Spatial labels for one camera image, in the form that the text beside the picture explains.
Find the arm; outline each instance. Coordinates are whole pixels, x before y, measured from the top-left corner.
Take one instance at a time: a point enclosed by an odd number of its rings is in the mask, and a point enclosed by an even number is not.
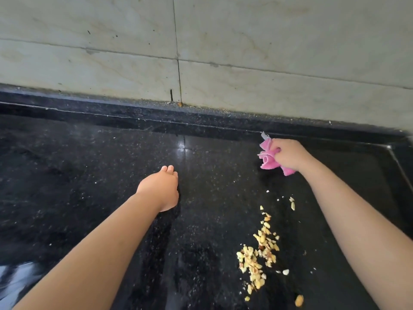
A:
[[[275,159],[310,184],[333,234],[377,305],[413,309],[413,241],[295,140],[274,139]]]
[[[153,219],[177,204],[177,186],[173,166],[145,178],[136,194],[75,246],[13,309],[109,309]]]

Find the finger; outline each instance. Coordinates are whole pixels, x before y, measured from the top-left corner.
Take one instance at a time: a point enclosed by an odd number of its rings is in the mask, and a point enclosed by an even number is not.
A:
[[[281,139],[281,138],[274,138],[271,141],[271,147],[270,150],[274,150],[277,148],[281,148],[282,144],[284,143],[285,139]]]

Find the cleaning cloth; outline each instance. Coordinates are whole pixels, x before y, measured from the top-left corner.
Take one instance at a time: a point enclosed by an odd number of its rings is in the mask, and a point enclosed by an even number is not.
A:
[[[274,156],[276,153],[280,152],[280,148],[276,148],[274,150],[270,150],[271,147],[271,138],[270,136],[266,135],[265,132],[262,132],[261,137],[264,139],[264,142],[260,144],[260,147],[262,150],[261,153],[258,155],[260,159],[262,159],[262,169],[275,169],[276,167],[281,166],[280,163],[278,163],[275,159]],[[295,173],[293,169],[289,169],[287,167],[281,166],[282,171],[284,172],[285,176],[291,175]]]

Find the tile grout line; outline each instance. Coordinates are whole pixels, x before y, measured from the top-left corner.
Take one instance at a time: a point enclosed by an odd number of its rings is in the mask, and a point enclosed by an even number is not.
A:
[[[109,53],[115,53],[115,54],[128,54],[128,55],[133,55],[133,56],[138,56],[138,57],[152,57],[152,58],[156,58],[156,59],[175,60],[175,61],[178,62],[178,69],[179,69],[179,61],[211,65],[211,62],[201,62],[201,61],[194,61],[194,60],[189,60],[189,59],[179,59],[179,58],[175,58],[175,57],[158,57],[158,56],[155,56],[155,55],[137,54],[137,53],[134,53],[134,52],[119,52],[119,51],[111,51],[111,50],[100,50],[100,49],[86,48],[86,47],[82,47],[82,46],[79,47],[79,46],[70,46],[70,45],[56,45],[56,44],[53,44],[53,43],[44,43],[44,42],[38,42],[38,41],[27,41],[27,40],[9,39],[9,38],[0,38],[0,40],[34,43],[34,44],[38,44],[38,45],[50,45],[50,46],[53,46],[53,47],[66,47],[66,48],[72,48],[72,49],[93,50],[93,51],[96,51],[96,52],[109,52]],[[176,37],[176,49],[178,51],[178,38],[177,37]],[[343,79],[343,78],[323,77],[323,76],[306,75],[306,74],[300,74],[300,73],[289,73],[289,72],[274,71],[274,70],[271,70],[271,69],[243,67],[243,66],[237,66],[237,65],[231,65],[231,64],[219,64],[219,63],[212,63],[212,64],[213,65],[218,65],[218,66],[224,66],[224,67],[236,67],[236,68],[249,69],[249,70],[253,70],[253,71],[263,71],[263,72],[278,73],[278,74],[285,74],[285,75],[295,75],[295,76],[302,76],[302,77],[327,79],[327,80],[332,80],[332,81],[343,81],[343,82],[348,82],[348,83],[359,83],[359,84],[366,84],[366,85],[377,85],[377,86],[382,86],[382,87],[393,87],[393,88],[400,88],[400,89],[406,89],[406,90],[413,90],[413,87],[410,88],[410,87],[398,86],[398,85],[390,85],[390,84],[382,84],[382,83],[371,83],[371,82],[368,82],[368,81],[355,81],[355,80],[349,80],[349,79]]]
[[[179,53],[178,53],[178,35],[176,34],[176,16],[175,16],[175,0],[172,0],[172,9],[173,9],[173,22],[175,24],[175,42],[176,42],[176,61],[178,63],[178,80],[179,80],[179,94],[180,94],[180,102],[182,102],[182,87],[180,82],[180,70],[179,70]]]

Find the hand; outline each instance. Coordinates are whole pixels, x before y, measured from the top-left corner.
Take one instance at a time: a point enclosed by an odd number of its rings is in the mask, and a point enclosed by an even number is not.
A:
[[[276,153],[274,158],[281,166],[288,167],[295,171],[301,172],[302,168],[315,160],[307,150],[296,140],[292,139],[273,139],[271,150],[280,148],[281,151]]]
[[[178,173],[173,166],[163,166],[158,173],[146,177],[137,187],[137,194],[146,194],[159,199],[160,212],[173,208],[178,203]]]

